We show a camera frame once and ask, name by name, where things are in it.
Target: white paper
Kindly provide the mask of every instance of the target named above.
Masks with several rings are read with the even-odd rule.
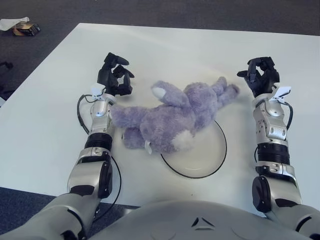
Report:
[[[17,18],[17,19],[1,19],[0,20],[0,30],[7,31],[12,28],[14,25],[20,22],[29,22],[30,19],[26,16],[24,18]]]

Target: white table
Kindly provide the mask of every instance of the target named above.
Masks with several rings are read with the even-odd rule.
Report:
[[[128,69],[136,76],[133,94],[118,98],[124,106],[157,106],[150,90],[157,80],[183,89],[225,76],[241,90],[236,102],[217,115],[228,152],[221,169],[207,178],[181,177],[159,154],[125,149],[117,131],[112,153],[123,177],[118,204],[192,199],[257,213],[251,194],[257,175],[253,96],[236,73],[247,68],[249,59],[271,56],[282,85],[292,86],[287,98],[294,107],[289,150],[303,202],[320,209],[320,38],[307,35],[80,23],[0,109],[1,187],[54,196],[66,192],[87,139],[77,120],[77,100],[90,93],[108,52],[129,60]],[[89,106],[81,105],[88,126]],[[112,202],[118,191],[114,173],[114,191],[105,202]]]

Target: purple plush toy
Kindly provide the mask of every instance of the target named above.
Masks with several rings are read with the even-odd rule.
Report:
[[[189,84],[184,91],[164,81],[158,81],[151,89],[164,104],[155,108],[111,108],[114,125],[126,128],[123,140],[127,148],[149,148],[149,152],[152,149],[161,153],[191,149],[195,133],[211,124],[218,109],[239,93],[237,86],[227,86],[224,77],[212,86]]]

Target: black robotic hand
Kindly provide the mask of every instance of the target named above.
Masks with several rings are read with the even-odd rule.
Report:
[[[104,64],[98,73],[99,84],[105,86],[105,93],[115,95],[130,95],[132,92],[132,86],[130,78],[135,76],[122,65],[129,65],[129,62],[124,58],[114,55],[109,52],[104,60]],[[123,84],[119,84],[118,79],[123,78]]]
[[[248,70],[239,71],[238,77],[244,78],[249,88],[251,89],[253,96],[256,98],[261,94],[272,93],[272,86],[274,83],[280,82],[279,73],[274,68],[274,61],[271,57],[257,57],[249,60]],[[261,76],[256,67],[260,67],[263,71]]]

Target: small box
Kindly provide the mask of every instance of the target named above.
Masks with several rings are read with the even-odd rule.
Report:
[[[34,36],[40,32],[40,27],[33,22],[21,21],[12,27],[12,32],[16,36]]]

